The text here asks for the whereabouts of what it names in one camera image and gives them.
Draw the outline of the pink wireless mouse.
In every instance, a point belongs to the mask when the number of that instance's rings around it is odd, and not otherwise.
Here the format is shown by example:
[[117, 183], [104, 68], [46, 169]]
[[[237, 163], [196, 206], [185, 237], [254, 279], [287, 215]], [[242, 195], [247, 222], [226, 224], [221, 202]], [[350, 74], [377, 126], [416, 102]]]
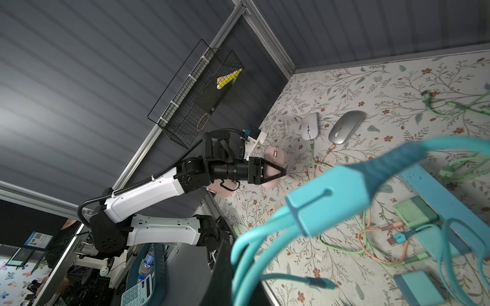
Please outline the pink wireless mouse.
[[[285, 153], [279, 147], [269, 147], [264, 152], [264, 159], [275, 165], [282, 167], [285, 163]], [[271, 168], [270, 166], [266, 166], [264, 176], [265, 178], [269, 178], [279, 173], [280, 173], [279, 170], [275, 168]], [[279, 185], [280, 180], [281, 180], [280, 178], [276, 178], [272, 181], [264, 183], [262, 186], [264, 188], [271, 189], [277, 187]]]

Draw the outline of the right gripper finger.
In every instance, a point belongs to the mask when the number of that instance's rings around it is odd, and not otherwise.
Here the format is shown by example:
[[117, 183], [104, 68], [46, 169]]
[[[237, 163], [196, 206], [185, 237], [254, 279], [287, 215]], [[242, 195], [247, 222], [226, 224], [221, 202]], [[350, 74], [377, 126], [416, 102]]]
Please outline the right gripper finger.
[[218, 257], [211, 274], [210, 283], [201, 299], [200, 305], [232, 305], [232, 279], [234, 271], [231, 264], [232, 244], [223, 240], [217, 251]]

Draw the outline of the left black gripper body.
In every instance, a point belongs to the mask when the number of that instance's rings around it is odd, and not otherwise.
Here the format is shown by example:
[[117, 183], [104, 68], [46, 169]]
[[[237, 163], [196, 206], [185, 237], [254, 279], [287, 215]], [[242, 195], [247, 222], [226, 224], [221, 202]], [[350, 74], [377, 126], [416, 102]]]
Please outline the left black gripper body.
[[249, 184], [262, 185], [267, 182], [265, 178], [265, 167], [267, 161], [264, 158], [251, 157], [248, 160], [248, 178]]

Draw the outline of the blue-grey charger plug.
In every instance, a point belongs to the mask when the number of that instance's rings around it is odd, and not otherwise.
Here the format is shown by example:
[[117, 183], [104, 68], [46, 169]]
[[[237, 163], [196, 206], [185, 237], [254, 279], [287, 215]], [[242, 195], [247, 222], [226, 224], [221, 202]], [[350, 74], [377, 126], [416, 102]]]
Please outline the blue-grey charger plug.
[[393, 279], [410, 306], [434, 306], [445, 302], [442, 294], [422, 270], [398, 274]]

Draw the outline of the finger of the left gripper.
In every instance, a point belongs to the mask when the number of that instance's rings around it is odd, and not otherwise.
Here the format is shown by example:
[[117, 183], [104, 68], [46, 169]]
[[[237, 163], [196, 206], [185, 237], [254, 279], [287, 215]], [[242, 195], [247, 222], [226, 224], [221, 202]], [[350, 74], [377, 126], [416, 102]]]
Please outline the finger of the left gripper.
[[287, 171], [282, 166], [279, 166], [273, 160], [269, 158], [265, 159], [264, 173], [265, 174], [286, 174]]
[[286, 173], [283, 173], [283, 172], [280, 172], [280, 173], [277, 173], [274, 175], [265, 175], [264, 176], [264, 184], [268, 184], [269, 182], [278, 180], [278, 179], [284, 177], [285, 175], [286, 175]]

